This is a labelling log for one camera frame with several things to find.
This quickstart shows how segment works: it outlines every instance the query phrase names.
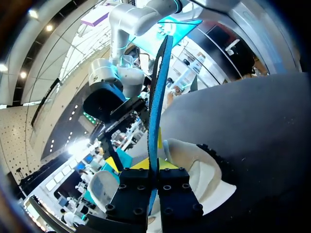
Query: screw hole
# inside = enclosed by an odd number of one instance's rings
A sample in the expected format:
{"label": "screw hole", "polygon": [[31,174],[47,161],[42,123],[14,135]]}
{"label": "screw hole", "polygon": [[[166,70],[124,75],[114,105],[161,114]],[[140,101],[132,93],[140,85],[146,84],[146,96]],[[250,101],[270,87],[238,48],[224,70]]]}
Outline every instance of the screw hole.
{"label": "screw hole", "polygon": [[139,186],[137,186],[137,189],[138,189],[138,190],[140,190],[140,191],[141,191],[141,190],[144,190],[145,188],[146,188],[146,187],[145,187],[145,186],[143,186],[143,185],[139,185]]}
{"label": "screw hole", "polygon": [[144,212],[144,210],[143,210],[142,208],[136,208],[136,209],[134,210],[134,214],[135,214],[135,215],[142,215],[143,212]]}
{"label": "screw hole", "polygon": [[166,214],[166,215],[171,215],[172,213],[173,213],[173,209],[171,209],[171,208],[166,208],[164,210],[164,214]]}
{"label": "screw hole", "polygon": [[188,189],[188,188],[190,188],[190,185],[188,183],[183,183],[182,187],[184,189]]}
{"label": "screw hole", "polygon": [[118,189],[120,190],[120,189],[125,189],[126,188],[126,185],[125,184],[120,184],[120,186],[118,187]]}
{"label": "screw hole", "polygon": [[113,205],[113,204],[107,204],[106,205],[106,210],[108,210],[108,211],[113,211],[113,210],[115,210],[115,206]]}
{"label": "screw hole", "polygon": [[171,188],[172,188],[172,187],[171,187],[170,185],[165,185],[165,186],[163,186],[163,189],[166,190],[166,191],[167,191],[167,190],[171,190]]}

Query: gray surface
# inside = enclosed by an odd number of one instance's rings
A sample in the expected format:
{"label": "gray surface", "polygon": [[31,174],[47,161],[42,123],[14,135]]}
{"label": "gray surface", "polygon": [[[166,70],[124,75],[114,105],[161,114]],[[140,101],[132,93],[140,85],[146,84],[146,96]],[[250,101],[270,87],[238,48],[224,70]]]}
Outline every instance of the gray surface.
{"label": "gray surface", "polygon": [[[184,94],[161,116],[162,138],[205,143],[220,154],[297,141],[295,133],[309,120],[302,112],[310,110],[308,85],[303,74],[274,75]],[[146,153],[144,135],[129,154]]]}
{"label": "gray surface", "polygon": [[[174,100],[161,117],[162,138],[208,144],[229,162],[231,168],[222,172],[237,186],[207,215],[205,229],[229,227],[235,220],[234,227],[252,232],[307,217],[300,208],[311,208],[310,119],[305,74],[252,78]],[[131,153],[146,156],[146,137]]]}

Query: wall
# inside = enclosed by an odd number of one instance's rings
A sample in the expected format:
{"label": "wall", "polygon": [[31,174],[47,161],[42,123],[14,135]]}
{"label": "wall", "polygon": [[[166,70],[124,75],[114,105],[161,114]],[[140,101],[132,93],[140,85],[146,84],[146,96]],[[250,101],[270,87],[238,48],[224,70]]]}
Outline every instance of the wall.
{"label": "wall", "polygon": [[17,183],[21,180],[21,176],[16,172],[18,168],[21,168],[21,173],[26,177],[43,165],[40,156],[34,152],[29,143],[32,117],[27,117],[27,112],[28,116],[33,116],[36,108],[37,105],[0,110],[0,162],[2,171],[4,174],[12,172]]}
{"label": "wall", "polygon": [[100,52],[96,52],[88,60],[82,63],[63,84],[60,91],[57,93],[56,98],[51,102],[50,106],[46,109],[43,108],[44,114],[38,116],[35,126],[35,137],[32,138],[32,146],[38,156],[43,153],[44,147],[52,133],[52,130],[58,122],[61,114],[68,106],[72,98],[79,92],[79,90],[88,82],[88,68],[89,61],[97,58],[108,58],[109,48],[105,48]]}
{"label": "wall", "polygon": [[7,59],[8,73],[2,75],[0,83],[0,103],[12,105],[14,90],[20,68],[36,37],[48,24],[56,12],[62,9],[69,0],[47,1],[38,11],[38,19],[31,18],[20,32]]}
{"label": "wall", "polygon": [[95,3],[96,0],[88,0],[83,3],[52,32],[29,72],[23,92],[22,104],[41,100],[50,85],[59,77],[72,40],[81,25],[80,18]]}

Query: ceiling light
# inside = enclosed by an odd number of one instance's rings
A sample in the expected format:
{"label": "ceiling light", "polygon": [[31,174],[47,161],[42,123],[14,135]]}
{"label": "ceiling light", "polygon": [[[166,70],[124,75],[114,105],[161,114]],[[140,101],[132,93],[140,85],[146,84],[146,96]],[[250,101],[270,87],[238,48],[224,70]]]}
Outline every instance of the ceiling light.
{"label": "ceiling light", "polygon": [[27,77],[27,73],[26,72],[21,72],[20,74],[20,77],[22,78],[22,79],[24,79],[24,78],[26,78]]}
{"label": "ceiling light", "polygon": [[49,24],[49,25],[46,27],[46,29],[47,29],[48,32],[50,32],[50,31],[53,30],[53,26]]}
{"label": "ceiling light", "polygon": [[0,72],[6,72],[8,71],[8,67],[6,67],[5,64],[0,64]]}
{"label": "ceiling light", "polygon": [[36,11],[34,10],[29,10],[28,11],[29,15],[32,17],[32,18],[38,18],[38,14]]}

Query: window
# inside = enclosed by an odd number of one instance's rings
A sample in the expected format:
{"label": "window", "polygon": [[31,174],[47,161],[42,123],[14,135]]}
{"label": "window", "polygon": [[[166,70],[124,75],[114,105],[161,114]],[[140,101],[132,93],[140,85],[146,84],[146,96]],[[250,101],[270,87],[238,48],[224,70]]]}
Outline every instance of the window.
{"label": "window", "polygon": [[64,177],[64,174],[62,172],[59,172],[56,176],[54,176],[54,180],[56,183],[60,182]]}
{"label": "window", "polygon": [[46,185],[45,187],[51,191],[54,187],[56,186],[56,182],[54,179],[50,180]]}
{"label": "window", "polygon": [[71,171],[70,166],[67,166],[62,170],[62,173],[66,176],[70,171]]}
{"label": "window", "polygon": [[74,159],[70,164],[69,164],[69,166],[71,167],[71,168],[75,168],[76,166],[77,166],[77,161]]}

